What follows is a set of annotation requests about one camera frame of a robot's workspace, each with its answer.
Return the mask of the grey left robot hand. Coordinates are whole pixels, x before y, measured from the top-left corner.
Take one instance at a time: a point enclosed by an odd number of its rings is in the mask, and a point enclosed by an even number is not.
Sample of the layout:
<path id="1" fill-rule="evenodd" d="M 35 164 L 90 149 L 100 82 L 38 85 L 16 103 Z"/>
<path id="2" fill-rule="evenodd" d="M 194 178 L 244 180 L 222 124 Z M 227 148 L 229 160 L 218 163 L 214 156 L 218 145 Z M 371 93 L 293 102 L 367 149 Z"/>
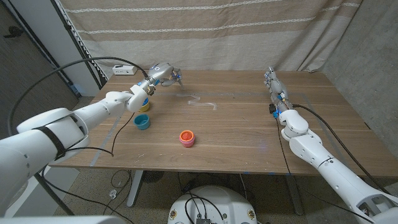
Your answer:
<path id="1" fill-rule="evenodd" d="M 177 67 L 170 65 L 169 63 L 158 63 L 154 65 L 147 73 L 147 80 L 151 85 L 161 84 L 164 87 L 171 86 L 174 83 L 179 83 L 182 88 L 182 73 Z"/>

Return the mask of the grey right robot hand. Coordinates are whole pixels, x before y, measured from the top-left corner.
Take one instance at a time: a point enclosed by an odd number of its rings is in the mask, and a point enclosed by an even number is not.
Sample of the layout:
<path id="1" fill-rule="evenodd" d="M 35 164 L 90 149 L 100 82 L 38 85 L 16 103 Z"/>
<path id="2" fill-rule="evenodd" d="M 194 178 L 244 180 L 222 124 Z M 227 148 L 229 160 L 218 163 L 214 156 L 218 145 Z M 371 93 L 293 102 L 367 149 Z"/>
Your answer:
<path id="1" fill-rule="evenodd" d="M 271 95 L 271 102 L 277 110 L 284 112 L 292 110 L 292 103 L 289 101 L 289 95 L 285 85 L 277 78 L 276 72 L 272 67 L 264 74 L 264 84 Z"/>

